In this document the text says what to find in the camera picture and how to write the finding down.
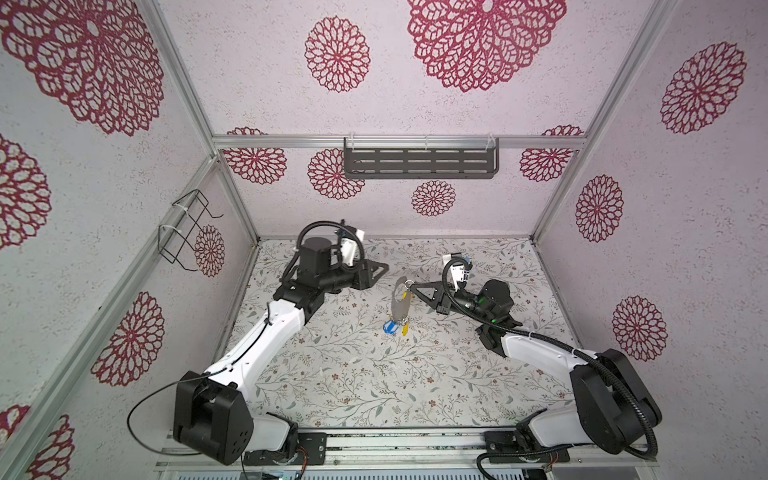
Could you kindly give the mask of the blue key tag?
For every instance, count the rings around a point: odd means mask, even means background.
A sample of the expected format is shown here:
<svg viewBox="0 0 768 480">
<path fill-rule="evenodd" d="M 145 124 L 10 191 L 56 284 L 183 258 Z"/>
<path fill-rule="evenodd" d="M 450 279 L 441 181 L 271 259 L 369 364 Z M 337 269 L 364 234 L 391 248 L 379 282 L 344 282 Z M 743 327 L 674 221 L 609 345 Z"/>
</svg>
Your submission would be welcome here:
<svg viewBox="0 0 768 480">
<path fill-rule="evenodd" d="M 399 329 L 399 324 L 394 321 L 388 321 L 384 324 L 383 330 L 388 335 L 395 335 Z"/>
</svg>

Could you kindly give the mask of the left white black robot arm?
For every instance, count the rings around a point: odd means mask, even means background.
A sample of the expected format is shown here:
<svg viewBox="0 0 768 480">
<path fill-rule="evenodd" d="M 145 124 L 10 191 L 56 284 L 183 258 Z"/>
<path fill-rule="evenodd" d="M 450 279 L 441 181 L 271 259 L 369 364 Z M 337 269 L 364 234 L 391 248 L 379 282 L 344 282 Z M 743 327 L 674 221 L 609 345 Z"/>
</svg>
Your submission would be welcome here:
<svg viewBox="0 0 768 480">
<path fill-rule="evenodd" d="M 265 313 L 222 358 L 204 372 L 187 372 L 176 387 L 173 439 L 223 465 L 252 451 L 286 460 L 299 449 L 298 425 L 273 413 L 252 414 L 256 380 L 329 294 L 366 290 L 388 271 L 367 258 L 360 230 L 340 230 L 331 241 L 301 239 Z"/>
</svg>

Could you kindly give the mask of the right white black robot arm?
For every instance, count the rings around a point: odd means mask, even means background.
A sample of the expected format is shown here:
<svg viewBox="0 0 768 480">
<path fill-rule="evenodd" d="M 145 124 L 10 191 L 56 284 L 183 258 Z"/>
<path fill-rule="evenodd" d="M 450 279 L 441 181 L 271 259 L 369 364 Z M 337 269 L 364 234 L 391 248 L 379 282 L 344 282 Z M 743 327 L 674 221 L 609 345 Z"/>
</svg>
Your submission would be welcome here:
<svg viewBox="0 0 768 480">
<path fill-rule="evenodd" d="M 462 314 L 478 322 L 475 332 L 487 350 L 527 362 L 570 384 L 571 404 L 529 415 L 514 427 L 510 443 L 490 442 L 489 455 L 535 461 L 593 445 L 609 454 L 656 458 L 659 445 L 654 429 L 662 414 L 621 352 L 580 350 L 523 330 L 511 315 L 514 302 L 509 286 L 499 280 L 487 281 L 477 294 L 467 292 L 462 282 L 407 280 L 394 297 L 398 301 L 415 297 L 441 315 Z"/>
</svg>

